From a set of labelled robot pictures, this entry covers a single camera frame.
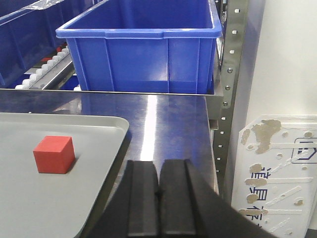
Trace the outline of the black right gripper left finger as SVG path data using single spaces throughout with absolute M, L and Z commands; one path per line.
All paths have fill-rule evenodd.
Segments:
M 151 161 L 127 161 L 121 182 L 89 238 L 157 238 L 158 177 Z

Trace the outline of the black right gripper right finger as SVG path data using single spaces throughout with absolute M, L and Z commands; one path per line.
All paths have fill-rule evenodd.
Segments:
M 190 160 L 165 160 L 159 178 L 163 238 L 270 238 L 222 200 Z

